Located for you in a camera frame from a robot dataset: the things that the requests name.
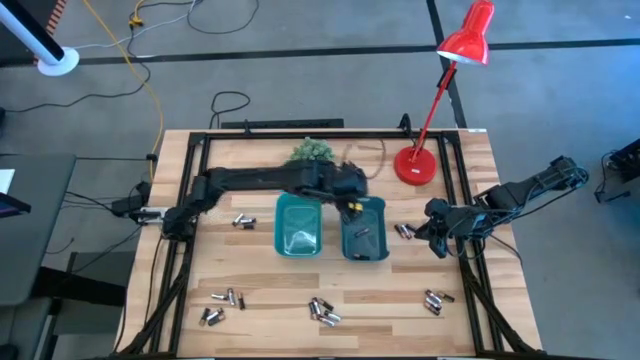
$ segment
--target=wire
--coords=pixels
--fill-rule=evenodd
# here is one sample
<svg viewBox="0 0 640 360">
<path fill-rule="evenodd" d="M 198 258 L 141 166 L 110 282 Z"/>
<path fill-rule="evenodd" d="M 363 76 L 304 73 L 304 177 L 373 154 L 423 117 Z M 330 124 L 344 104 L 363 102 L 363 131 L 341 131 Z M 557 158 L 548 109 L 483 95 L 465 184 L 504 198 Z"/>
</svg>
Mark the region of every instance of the wire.
<svg viewBox="0 0 640 360">
<path fill-rule="evenodd" d="M 596 196 L 596 198 L 599 195 L 602 195 L 605 193 L 605 188 L 607 186 L 607 171 L 605 169 L 605 165 L 604 165 L 604 160 L 613 155 L 614 153 L 616 153 L 618 150 L 611 150 L 608 153 L 602 155 L 602 157 L 600 158 L 600 166 L 602 167 L 602 181 L 600 182 L 600 184 L 598 184 L 598 186 L 596 187 L 596 190 L 593 192 L 593 194 Z"/>
<path fill-rule="evenodd" d="M 147 77 L 145 79 L 145 81 L 149 81 L 149 79 L 151 79 L 151 73 L 147 74 Z M 8 113 L 16 113 L 16 114 L 20 114 L 20 113 L 26 113 L 28 111 L 32 111 L 32 110 L 36 110 L 36 109 L 40 109 L 43 107 L 47 107 L 47 106 L 51 106 L 51 107 L 60 107 L 60 108 L 69 108 L 72 107 L 73 105 L 79 103 L 82 100 L 88 99 L 88 98 L 101 98 L 101 99 L 115 99 L 115 98 L 119 98 L 119 97 L 123 97 L 123 96 L 129 96 L 129 95 L 134 95 L 136 93 L 138 93 L 140 90 L 142 90 L 143 85 L 138 86 L 135 90 L 133 91 L 129 91 L 129 92 L 123 92 L 123 93 L 119 93 L 119 94 L 113 94 L 113 95 L 105 95 L 105 94 L 87 94 L 84 95 L 68 104 L 54 104 L 54 103 L 43 103 L 40 105 L 35 105 L 32 107 L 28 107 L 26 109 L 21 109 L 21 110 L 11 110 L 11 109 L 5 109 L 6 112 Z M 78 158 L 78 160 L 91 160 L 91 158 Z"/>
<path fill-rule="evenodd" d="M 535 208 L 535 209 L 533 209 L 533 210 L 531 210 L 531 211 L 528 211 L 528 212 L 526 212 L 526 213 L 524 213 L 524 214 L 520 214 L 520 215 L 518 215 L 518 216 L 514 217 L 514 218 L 512 219 L 512 221 L 513 221 L 513 220 L 516 220 L 516 219 L 520 219 L 520 218 L 525 217 L 525 216 L 527 216 L 527 215 L 531 215 L 531 214 L 533 214 L 534 212 L 536 212 L 536 211 L 538 211 L 538 210 L 544 209 L 545 207 L 547 207 L 547 206 L 549 206 L 549 205 L 553 204 L 554 202 L 556 202 L 556 201 L 558 201 L 558 200 L 562 199 L 563 197 L 565 197 L 565 196 L 567 196 L 567 195 L 571 194 L 572 192 L 574 192 L 574 191 L 576 191 L 576 190 L 580 189 L 582 186 L 584 186 L 584 184 L 586 184 L 586 183 L 587 183 L 587 181 L 589 181 L 589 173 L 587 172 L 587 170 L 582 169 L 582 168 L 578 168 L 578 170 L 582 171 L 582 180 L 583 180 L 583 181 L 582 181 L 582 184 L 581 184 L 581 185 L 574 187 L 573 189 L 571 189 L 571 190 L 567 191 L 566 193 L 564 193 L 564 194 L 562 194 L 562 195 L 560 195 L 560 196 L 556 196 L 555 198 L 553 198 L 553 199 L 551 199 L 551 200 L 547 201 L 546 203 L 544 203 L 544 204 L 542 204 L 542 205 L 538 206 L 537 208 Z"/>
<path fill-rule="evenodd" d="M 107 24 L 104 23 L 104 21 L 102 20 L 100 15 L 98 15 L 98 13 L 93 9 L 91 4 L 89 3 L 89 0 L 82 0 L 82 2 L 87 7 L 89 12 L 96 18 L 96 20 L 104 28 L 104 30 L 107 32 L 109 37 L 111 37 L 113 42 L 116 43 L 116 46 L 118 47 L 118 50 L 120 50 L 124 60 L 126 61 L 127 65 L 129 65 L 129 70 L 131 70 L 131 73 L 136 78 L 138 78 L 138 80 L 142 83 L 142 86 L 149 93 L 149 96 L 151 96 L 151 98 L 153 99 L 153 102 L 156 105 L 156 110 L 158 111 L 158 116 L 159 116 L 159 128 L 158 128 L 158 135 L 156 136 L 156 140 L 154 141 L 153 147 L 151 148 L 151 153 L 154 154 L 156 152 L 156 150 L 158 149 L 158 145 L 160 144 L 160 139 L 162 138 L 162 132 L 164 130 L 164 112 L 162 111 L 162 103 L 160 102 L 160 99 L 158 99 L 158 97 L 156 96 L 156 93 L 153 91 L 153 88 L 151 87 L 151 85 L 149 85 L 147 83 L 147 80 L 143 79 L 142 76 L 140 76 L 140 74 L 138 74 L 136 69 L 133 67 L 133 64 L 131 63 L 131 60 L 129 60 L 129 56 L 127 55 L 125 50 L 122 48 L 122 46 L 120 46 L 120 44 L 118 44 L 118 39 L 116 39 L 115 35 L 113 35 L 113 33 L 111 32 L 111 30 L 109 29 Z M 151 179 L 151 181 L 153 181 L 153 161 L 149 161 L 149 178 Z"/>
<path fill-rule="evenodd" d="M 380 175 L 380 172 L 384 168 L 384 161 L 386 160 L 386 157 L 387 157 L 387 146 L 385 145 L 384 140 L 382 139 L 378 139 L 378 140 L 380 140 L 380 145 L 382 145 L 382 155 L 380 156 L 380 164 L 378 165 L 378 168 L 376 169 L 376 171 L 373 172 L 373 174 L 366 176 L 368 180 L 373 180 L 378 175 Z M 349 154 L 349 151 L 351 151 L 352 147 L 353 147 L 353 144 L 348 144 L 347 147 L 344 148 L 341 162 L 344 163 L 347 161 L 347 154 Z"/>
<path fill-rule="evenodd" d="M 499 242 L 503 246 L 509 248 L 509 250 L 511 250 L 511 252 L 518 258 L 518 260 L 520 260 L 520 266 L 522 267 L 522 257 L 520 256 L 520 253 L 518 252 L 518 250 L 516 250 L 516 248 L 514 248 L 513 246 L 507 244 L 504 240 L 500 240 L 497 236 L 495 236 L 493 234 L 489 234 L 489 236 L 491 236 L 494 240 L 496 240 L 497 242 Z"/>
<path fill-rule="evenodd" d="M 118 335 L 118 340 L 116 341 L 116 345 L 113 347 L 113 353 L 118 351 L 118 347 L 120 346 L 120 342 L 122 341 L 122 335 L 124 334 L 124 326 L 127 321 L 127 297 L 124 297 L 124 302 L 122 304 L 122 324 L 120 324 L 120 335 Z"/>
<path fill-rule="evenodd" d="M 196 5 L 200 4 L 203 0 L 196 0 Z M 153 7 L 153 6 L 158 6 L 158 5 L 178 5 L 178 6 L 182 6 L 182 5 L 191 5 L 193 4 L 193 1 L 185 1 L 185 2 L 180 2 L 180 3 L 172 3 L 172 2 L 158 2 L 158 3 L 153 3 L 153 4 L 145 4 L 140 6 L 139 10 L 142 10 L 144 8 L 148 8 L 148 7 Z M 164 21 L 152 26 L 145 26 L 144 29 L 140 30 L 138 33 L 136 33 L 133 37 L 136 38 L 142 34 L 144 34 L 145 32 L 155 29 L 155 28 L 159 28 L 161 26 L 165 26 L 165 25 L 170 25 L 173 23 L 176 23 L 184 18 L 187 17 L 188 13 L 185 13 L 184 15 L 181 15 L 173 20 L 168 20 L 168 21 Z M 118 40 L 118 44 L 122 44 L 123 42 L 127 41 L 131 39 L 131 36 L 128 36 L 126 38 L 120 39 Z M 99 48 L 103 48 L 103 49 L 108 49 L 108 48 L 112 48 L 116 46 L 116 43 L 110 43 L 110 44 L 87 44 L 87 45 L 79 45 L 79 46 L 72 46 L 72 48 L 76 49 L 76 50 L 80 50 L 80 49 L 88 49 L 88 48 L 93 48 L 93 47 L 99 47 Z"/>
<path fill-rule="evenodd" d="M 218 100 L 218 96 L 220 95 L 239 95 L 244 97 L 247 102 L 245 102 L 244 104 L 240 105 L 240 106 L 236 106 L 234 108 L 229 108 L 229 109 L 225 109 L 222 111 L 217 111 L 216 110 L 216 100 Z M 220 129 L 220 115 L 224 114 L 224 113 L 230 113 L 236 110 L 240 110 L 240 109 L 244 109 L 245 107 L 247 107 L 249 104 L 251 103 L 251 98 L 249 97 L 249 95 L 240 92 L 240 91 L 220 91 L 218 93 L 216 93 L 213 96 L 213 99 L 211 100 L 211 111 L 213 111 L 213 115 L 211 115 L 211 120 L 209 120 L 209 129 L 213 129 L 213 119 L 215 119 L 216 117 L 217 119 L 217 125 L 216 127 L 218 129 Z"/>
<path fill-rule="evenodd" d="M 90 198 L 90 197 L 88 197 L 88 196 L 84 196 L 84 195 L 81 195 L 81 194 L 78 194 L 78 193 L 74 193 L 74 192 L 72 192 L 72 191 L 67 191 L 67 192 L 66 192 L 66 194 L 69 194 L 69 195 L 75 196 L 75 197 L 80 198 L 80 199 L 88 200 L 88 201 L 90 201 L 90 202 L 92 202 L 92 203 L 94 203 L 94 204 L 96 204 L 96 205 L 99 205 L 99 206 L 101 206 L 101 207 L 105 208 L 105 209 L 106 209 L 106 210 L 108 210 L 109 212 L 111 212 L 111 209 L 110 209 L 107 205 L 105 205 L 105 204 L 103 204 L 103 203 L 101 203 L 101 202 L 99 202 L 99 201 L 97 201 L 97 200 L 95 200 L 95 199 L 92 199 L 92 198 Z"/>
<path fill-rule="evenodd" d="M 122 244 L 126 243 L 127 241 L 133 239 L 133 237 L 138 233 L 138 231 L 140 231 L 140 229 L 142 229 L 142 225 L 138 226 L 135 230 L 133 230 L 133 232 L 131 234 L 129 234 L 126 238 L 124 238 L 123 240 L 121 240 L 118 243 L 115 243 L 109 247 L 107 247 L 105 250 L 103 250 L 98 256 L 96 256 L 95 258 L 93 258 L 93 260 L 89 261 L 88 263 L 86 263 L 85 265 L 81 266 L 79 269 L 75 269 L 72 270 L 70 272 L 70 274 L 77 274 L 80 271 L 86 269 L 87 267 L 91 266 L 92 264 L 94 264 L 96 261 L 102 259 L 103 257 L 105 257 L 106 255 L 108 255 L 110 252 L 112 252 L 113 250 L 117 249 L 119 246 L 121 246 Z"/>
<path fill-rule="evenodd" d="M 57 255 L 60 254 L 61 252 L 67 250 L 69 248 L 69 246 L 71 246 L 71 244 L 73 244 L 73 242 L 76 241 L 75 238 L 71 238 L 71 240 L 69 240 L 69 242 L 67 243 L 67 245 L 65 245 L 62 249 L 58 250 L 58 251 L 45 251 L 46 254 L 49 255 Z"/>
<path fill-rule="evenodd" d="M 151 306 L 151 294 L 153 292 L 153 269 L 156 267 L 156 261 L 158 260 L 158 250 L 160 249 L 160 243 L 162 242 L 162 234 L 158 236 L 158 243 L 156 244 L 156 251 L 153 253 L 153 261 L 151 262 L 151 278 L 149 279 L 149 296 L 147 297 L 147 308 L 144 311 L 143 324 L 147 323 L 149 316 L 149 307 Z"/>
<path fill-rule="evenodd" d="M 253 18 L 256 16 L 256 13 L 258 12 L 258 9 L 260 9 L 260 0 L 256 0 L 256 7 L 253 9 L 253 12 L 251 13 L 251 16 L 249 17 L 249 20 L 247 20 L 247 22 L 240 26 L 239 28 L 233 29 L 233 30 L 226 30 L 226 31 L 210 31 L 210 30 L 203 30 L 201 28 L 196 27 L 195 25 L 193 25 L 191 23 L 191 14 L 193 13 L 193 8 L 195 7 L 195 3 L 193 5 L 191 5 L 191 9 L 189 9 L 189 13 L 187 13 L 187 24 L 189 25 L 190 28 L 192 28 L 193 30 L 199 32 L 199 33 L 203 33 L 203 34 L 208 34 L 208 35 L 225 35 L 225 34 L 232 34 L 234 32 L 238 32 L 244 28 L 246 28 L 247 26 L 249 26 L 249 24 L 251 24 L 251 22 L 253 21 Z"/>
</svg>

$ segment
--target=red lamp base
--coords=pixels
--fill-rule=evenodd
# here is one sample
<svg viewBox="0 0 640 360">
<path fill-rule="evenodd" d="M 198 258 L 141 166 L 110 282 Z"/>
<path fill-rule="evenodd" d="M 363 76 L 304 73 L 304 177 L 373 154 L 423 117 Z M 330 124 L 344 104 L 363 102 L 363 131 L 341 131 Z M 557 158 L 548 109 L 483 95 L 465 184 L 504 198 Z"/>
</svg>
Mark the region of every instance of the red lamp base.
<svg viewBox="0 0 640 360">
<path fill-rule="evenodd" d="M 393 160 L 393 169 L 403 182 L 414 186 L 424 185 L 436 176 L 436 157 L 429 150 L 422 149 L 416 160 L 411 162 L 412 151 L 413 146 L 400 150 Z"/>
</svg>

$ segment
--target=red desk lamp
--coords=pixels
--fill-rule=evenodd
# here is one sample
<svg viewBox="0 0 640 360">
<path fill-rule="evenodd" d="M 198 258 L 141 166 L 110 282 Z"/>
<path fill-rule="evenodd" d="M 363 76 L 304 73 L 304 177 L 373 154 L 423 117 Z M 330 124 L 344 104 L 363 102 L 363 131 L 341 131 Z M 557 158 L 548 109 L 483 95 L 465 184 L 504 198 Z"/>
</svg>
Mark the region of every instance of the red desk lamp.
<svg viewBox="0 0 640 360">
<path fill-rule="evenodd" d="M 429 150 L 423 149 L 427 128 L 433 119 L 442 94 L 449 87 L 456 72 L 456 64 L 458 62 L 473 65 L 487 65 L 489 63 L 489 47 L 484 34 L 493 17 L 493 11 L 494 6 L 490 0 L 477 0 L 471 5 L 464 18 L 462 28 L 451 34 L 438 46 L 438 55 L 450 59 L 451 65 L 438 84 L 438 92 L 418 142 L 414 146 L 400 150 L 394 159 L 393 168 L 396 175 L 405 183 L 416 186 L 424 185 L 433 180 L 436 175 L 436 158 Z"/>
</svg>

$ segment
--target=black robotic arm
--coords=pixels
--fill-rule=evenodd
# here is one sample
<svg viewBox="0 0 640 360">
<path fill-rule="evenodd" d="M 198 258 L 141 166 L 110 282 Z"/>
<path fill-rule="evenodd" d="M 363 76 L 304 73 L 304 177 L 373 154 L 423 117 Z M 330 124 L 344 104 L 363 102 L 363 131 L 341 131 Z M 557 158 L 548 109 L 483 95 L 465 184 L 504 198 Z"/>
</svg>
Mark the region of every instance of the black robotic arm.
<svg viewBox="0 0 640 360">
<path fill-rule="evenodd" d="M 167 210 L 162 232 L 165 238 L 183 241 L 195 232 L 193 219 L 212 209 L 227 191 L 283 190 L 331 203 L 349 220 L 358 216 L 358 198 L 367 195 L 367 178 L 352 163 L 340 167 L 331 161 L 295 160 L 280 167 L 227 169 L 217 167 L 193 179 L 185 201 Z"/>
<path fill-rule="evenodd" d="M 474 196 L 470 206 L 451 206 L 443 199 L 432 199 L 425 207 L 429 221 L 419 227 L 415 237 L 428 240 L 439 257 L 447 256 L 447 239 L 484 240 L 493 229 L 517 219 L 525 206 L 549 191 L 573 191 L 589 179 L 586 170 L 561 156 L 550 166 L 521 182 L 496 185 Z"/>
</svg>

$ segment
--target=yellow cable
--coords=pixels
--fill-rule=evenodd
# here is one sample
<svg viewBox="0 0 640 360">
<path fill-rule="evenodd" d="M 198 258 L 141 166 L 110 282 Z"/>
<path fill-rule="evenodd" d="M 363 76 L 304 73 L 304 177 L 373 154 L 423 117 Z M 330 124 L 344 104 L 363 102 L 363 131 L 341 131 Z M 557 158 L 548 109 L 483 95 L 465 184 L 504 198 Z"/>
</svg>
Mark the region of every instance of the yellow cable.
<svg viewBox="0 0 640 360">
<path fill-rule="evenodd" d="M 134 26 L 142 26 L 143 22 L 142 19 L 138 16 L 138 10 L 140 9 L 140 5 L 142 5 L 142 3 L 144 3 L 147 0 L 139 0 L 136 3 L 136 6 L 133 8 L 133 19 L 131 21 L 129 21 L 129 24 L 134 25 Z"/>
<path fill-rule="evenodd" d="M 160 144 L 160 138 L 162 137 L 162 132 L 164 131 L 164 113 L 162 112 L 162 104 L 160 103 L 160 100 L 156 96 L 156 93 L 151 88 L 151 85 L 149 85 L 147 81 L 142 76 L 140 76 L 140 74 L 138 74 L 136 69 L 133 67 L 131 60 L 129 60 L 129 56 L 127 55 L 127 52 L 124 51 L 122 46 L 120 46 L 120 44 L 118 43 L 118 39 L 115 37 L 115 35 L 113 35 L 111 30 L 109 30 L 109 27 L 107 26 L 107 24 L 105 24 L 104 21 L 102 21 L 102 18 L 100 17 L 100 15 L 98 15 L 98 13 L 93 9 L 91 4 L 89 4 L 89 0 L 82 0 L 82 2 L 84 2 L 84 5 L 87 7 L 87 9 L 89 9 L 89 12 L 91 12 L 91 14 L 96 18 L 96 20 L 98 20 L 100 25 L 102 25 L 102 27 L 107 32 L 109 37 L 111 37 L 111 40 L 113 40 L 113 42 L 116 44 L 116 46 L 122 53 L 122 56 L 124 57 L 124 61 L 126 61 L 127 65 L 129 65 L 129 69 L 131 70 L 133 75 L 135 75 L 135 77 L 137 77 L 138 80 L 140 80 L 140 82 L 142 83 L 142 86 L 144 86 L 144 89 L 149 93 L 149 95 L 151 96 L 151 98 L 156 104 L 156 110 L 158 111 L 158 115 L 160 115 L 160 128 L 158 129 L 158 136 L 156 136 L 156 141 L 153 143 L 153 149 L 151 149 L 151 153 L 154 154 L 158 149 L 158 145 Z M 149 178 L 153 182 L 153 161 L 149 161 Z"/>
</svg>

